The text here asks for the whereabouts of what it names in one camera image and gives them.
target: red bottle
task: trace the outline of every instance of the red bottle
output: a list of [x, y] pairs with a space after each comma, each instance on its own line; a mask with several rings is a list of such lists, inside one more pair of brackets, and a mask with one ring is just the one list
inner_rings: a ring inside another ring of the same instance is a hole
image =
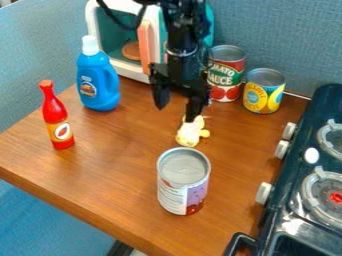
[[52, 145], [56, 149], [65, 149], [74, 144], [68, 113], [63, 103], [53, 93], [53, 82], [42, 80], [39, 87], [44, 94], [43, 117], [51, 138]]

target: tomato sauce can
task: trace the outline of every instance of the tomato sauce can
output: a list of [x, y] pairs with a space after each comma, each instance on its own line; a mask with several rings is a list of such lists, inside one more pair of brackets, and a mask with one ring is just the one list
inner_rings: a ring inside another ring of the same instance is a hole
[[178, 147], [163, 153], [157, 162], [158, 201], [167, 211], [190, 215], [202, 209], [211, 171], [200, 151]]
[[272, 114], [279, 109], [285, 89], [285, 77], [269, 68], [248, 72], [243, 105], [258, 114]]
[[218, 45], [211, 49], [207, 82], [211, 85], [211, 99], [234, 101], [239, 97], [246, 54], [234, 45]]

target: metal can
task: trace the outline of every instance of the metal can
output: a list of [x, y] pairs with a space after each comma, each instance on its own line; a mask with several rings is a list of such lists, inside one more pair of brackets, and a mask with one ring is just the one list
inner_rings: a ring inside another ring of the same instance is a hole
[[243, 94], [243, 105], [259, 114], [272, 114], [279, 109], [285, 88], [285, 77], [269, 68], [248, 72]]
[[157, 162], [158, 201], [167, 211], [190, 215], [202, 209], [211, 171], [209, 159], [192, 148], [173, 148]]
[[241, 78], [246, 64], [245, 52], [234, 45], [219, 45], [211, 49], [207, 82], [211, 99], [234, 101], [239, 97]]

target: detergent bottle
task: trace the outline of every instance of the detergent bottle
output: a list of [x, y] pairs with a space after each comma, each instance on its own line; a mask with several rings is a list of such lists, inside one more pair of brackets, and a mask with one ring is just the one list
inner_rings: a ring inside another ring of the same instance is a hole
[[84, 36], [82, 42], [76, 76], [81, 101], [93, 110], [112, 110], [121, 98], [119, 77], [110, 64], [109, 57], [100, 51], [94, 36]]

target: toy stove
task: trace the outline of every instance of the toy stove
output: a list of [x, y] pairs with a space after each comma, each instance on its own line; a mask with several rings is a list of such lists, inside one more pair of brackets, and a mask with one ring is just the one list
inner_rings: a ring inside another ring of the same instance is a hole
[[257, 239], [234, 235], [225, 255], [342, 255], [342, 85], [319, 88], [300, 123], [288, 123], [275, 155], [278, 181], [262, 183]]

